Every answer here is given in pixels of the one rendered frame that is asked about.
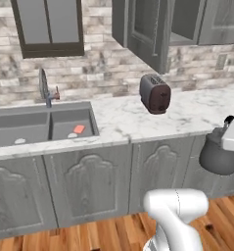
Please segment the dark grey kettle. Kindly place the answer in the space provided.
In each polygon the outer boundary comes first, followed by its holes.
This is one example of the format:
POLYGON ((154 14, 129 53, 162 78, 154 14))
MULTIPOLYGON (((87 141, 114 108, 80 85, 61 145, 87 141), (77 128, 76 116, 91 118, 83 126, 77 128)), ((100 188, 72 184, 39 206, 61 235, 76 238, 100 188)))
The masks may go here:
POLYGON ((223 127, 216 127, 206 135, 199 164, 210 173, 220 176, 230 176, 234 173, 234 151, 225 150, 221 147, 221 137, 233 120, 234 117, 229 115, 225 118, 223 127))

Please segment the grey base cabinet door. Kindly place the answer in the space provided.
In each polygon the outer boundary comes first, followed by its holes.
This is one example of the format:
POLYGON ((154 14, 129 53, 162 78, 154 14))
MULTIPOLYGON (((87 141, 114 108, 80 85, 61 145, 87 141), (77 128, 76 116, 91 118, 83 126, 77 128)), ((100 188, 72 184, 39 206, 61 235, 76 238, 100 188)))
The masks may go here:
POLYGON ((230 176, 219 176, 203 169, 199 164, 199 156, 206 136, 194 138, 187 171, 183 180, 183 188, 202 190, 209 198, 219 198, 234 194, 234 173, 230 176))
POLYGON ((180 137, 133 145, 129 213, 143 212, 149 190, 181 188, 194 137, 180 137))
POLYGON ((43 159, 0 161, 0 239, 57 227, 43 159))
POLYGON ((126 144, 44 157, 60 227, 128 213, 131 150, 126 144))

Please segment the grey double sink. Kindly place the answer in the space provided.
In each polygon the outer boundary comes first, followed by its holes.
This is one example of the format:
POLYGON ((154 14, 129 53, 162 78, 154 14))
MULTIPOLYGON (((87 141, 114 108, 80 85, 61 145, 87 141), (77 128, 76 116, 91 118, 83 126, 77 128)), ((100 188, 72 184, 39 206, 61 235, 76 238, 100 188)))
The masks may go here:
POLYGON ((98 135, 90 102, 0 109, 0 147, 98 135), (73 132, 77 125, 83 133, 73 132))

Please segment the dark grey toaster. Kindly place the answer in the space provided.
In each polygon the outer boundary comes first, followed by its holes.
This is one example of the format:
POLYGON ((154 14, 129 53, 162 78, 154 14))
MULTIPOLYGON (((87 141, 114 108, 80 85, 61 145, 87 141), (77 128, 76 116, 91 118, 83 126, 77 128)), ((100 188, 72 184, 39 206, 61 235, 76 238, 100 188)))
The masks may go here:
POLYGON ((164 114, 170 103, 170 87, 155 74, 143 75, 139 94, 146 109, 153 115, 164 114))

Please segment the grey curved tap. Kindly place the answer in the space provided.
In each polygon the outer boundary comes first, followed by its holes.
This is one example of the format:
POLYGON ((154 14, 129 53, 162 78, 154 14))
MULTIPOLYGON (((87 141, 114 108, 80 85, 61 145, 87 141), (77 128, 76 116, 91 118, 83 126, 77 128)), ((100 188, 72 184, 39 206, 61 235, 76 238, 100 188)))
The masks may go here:
POLYGON ((46 103, 47 108, 52 107, 52 101, 53 100, 59 100, 60 99, 59 88, 56 88, 56 91, 54 93, 51 93, 49 91, 48 83, 47 83, 47 76, 46 76, 45 71, 42 68, 39 69, 39 91, 40 91, 40 94, 41 94, 41 98, 46 103))

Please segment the dark framed window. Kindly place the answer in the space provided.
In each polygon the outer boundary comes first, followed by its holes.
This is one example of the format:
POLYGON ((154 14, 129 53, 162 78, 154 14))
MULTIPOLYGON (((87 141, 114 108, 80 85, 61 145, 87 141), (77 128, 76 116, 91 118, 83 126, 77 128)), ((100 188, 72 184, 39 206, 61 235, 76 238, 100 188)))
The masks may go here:
POLYGON ((11 0, 24 59, 84 55, 81 0, 11 0))

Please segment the grey wall outlet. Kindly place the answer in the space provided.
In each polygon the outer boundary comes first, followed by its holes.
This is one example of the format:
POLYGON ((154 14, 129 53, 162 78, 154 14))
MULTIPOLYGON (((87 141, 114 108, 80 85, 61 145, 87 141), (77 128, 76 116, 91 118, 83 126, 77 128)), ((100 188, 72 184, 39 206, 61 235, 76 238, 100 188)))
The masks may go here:
POLYGON ((216 61, 216 65, 215 65, 215 69, 217 71, 222 70, 224 68, 226 59, 227 59, 226 54, 220 54, 218 56, 217 61, 216 61))

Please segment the grey wall cabinet door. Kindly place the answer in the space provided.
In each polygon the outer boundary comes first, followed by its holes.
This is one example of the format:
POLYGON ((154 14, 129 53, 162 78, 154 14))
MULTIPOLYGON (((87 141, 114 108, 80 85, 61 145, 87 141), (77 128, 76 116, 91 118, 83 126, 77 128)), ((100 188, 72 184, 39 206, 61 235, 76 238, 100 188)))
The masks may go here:
POLYGON ((127 47, 129 0, 112 0, 112 36, 123 48, 127 47))
POLYGON ((206 1, 199 44, 234 44, 234 0, 206 1))
POLYGON ((156 0, 129 0, 127 48, 159 74, 164 74, 175 0, 160 0, 157 53, 153 57, 156 0))

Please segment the grey wall cabinet body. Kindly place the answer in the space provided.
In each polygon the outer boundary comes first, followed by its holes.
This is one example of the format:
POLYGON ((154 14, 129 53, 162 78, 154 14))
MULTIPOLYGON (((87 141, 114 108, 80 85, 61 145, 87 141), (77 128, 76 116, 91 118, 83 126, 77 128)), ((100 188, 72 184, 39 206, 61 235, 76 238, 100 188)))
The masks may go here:
POLYGON ((170 45, 196 45, 206 0, 175 0, 170 45))

